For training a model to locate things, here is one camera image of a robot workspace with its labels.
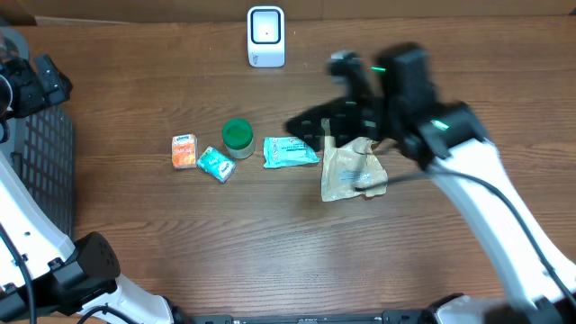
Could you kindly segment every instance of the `blue packet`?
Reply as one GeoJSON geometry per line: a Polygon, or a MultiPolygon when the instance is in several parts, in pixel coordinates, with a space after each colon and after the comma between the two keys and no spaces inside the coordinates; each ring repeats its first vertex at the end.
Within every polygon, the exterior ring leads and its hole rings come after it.
{"type": "Polygon", "coordinates": [[[295,167],[318,163],[316,152],[295,137],[264,138],[264,168],[295,167]]]}
{"type": "Polygon", "coordinates": [[[198,167],[225,183],[234,173],[236,164],[216,148],[208,147],[198,159],[198,167]]]}

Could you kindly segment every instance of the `wooden table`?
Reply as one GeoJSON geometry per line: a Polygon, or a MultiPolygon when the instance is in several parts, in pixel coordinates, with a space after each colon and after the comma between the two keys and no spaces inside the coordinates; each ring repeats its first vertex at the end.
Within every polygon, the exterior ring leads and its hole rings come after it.
{"type": "MultiPolygon", "coordinates": [[[[576,19],[289,22],[286,65],[248,66],[244,23],[20,28],[73,81],[76,237],[99,231],[122,271],[191,314],[417,308],[449,293],[500,296],[488,258],[430,182],[381,198],[320,201],[321,165],[264,170],[264,136],[342,89],[325,62],[401,41],[431,56],[443,100],[470,104],[553,242],[576,258],[576,19]],[[224,185],[175,172],[172,136],[221,148],[248,119],[256,154],[224,185]]],[[[416,170],[394,153],[389,175],[416,170]]]]}

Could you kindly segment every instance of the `green led indicator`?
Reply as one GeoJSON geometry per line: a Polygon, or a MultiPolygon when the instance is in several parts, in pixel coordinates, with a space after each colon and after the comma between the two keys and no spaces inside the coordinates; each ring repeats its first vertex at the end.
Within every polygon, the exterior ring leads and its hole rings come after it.
{"type": "Polygon", "coordinates": [[[434,127],[438,128],[441,131],[445,131],[445,130],[450,128],[450,126],[448,126],[448,125],[446,125],[443,122],[438,121],[438,120],[432,120],[430,122],[432,122],[432,125],[434,125],[434,127]]]}

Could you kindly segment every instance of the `jar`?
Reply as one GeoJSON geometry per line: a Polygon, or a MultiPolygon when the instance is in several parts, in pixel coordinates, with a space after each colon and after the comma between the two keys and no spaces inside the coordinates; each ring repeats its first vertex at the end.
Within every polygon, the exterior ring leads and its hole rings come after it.
{"type": "Polygon", "coordinates": [[[222,138],[228,153],[233,158],[247,158],[256,149],[252,127],[240,118],[229,120],[224,124],[222,138]]]}

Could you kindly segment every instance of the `orange box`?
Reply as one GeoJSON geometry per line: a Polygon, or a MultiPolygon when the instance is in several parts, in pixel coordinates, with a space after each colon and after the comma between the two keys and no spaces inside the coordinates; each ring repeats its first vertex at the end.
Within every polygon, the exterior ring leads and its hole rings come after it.
{"type": "Polygon", "coordinates": [[[198,141],[193,134],[172,138],[172,165],[175,169],[196,167],[198,161],[198,141]]]}

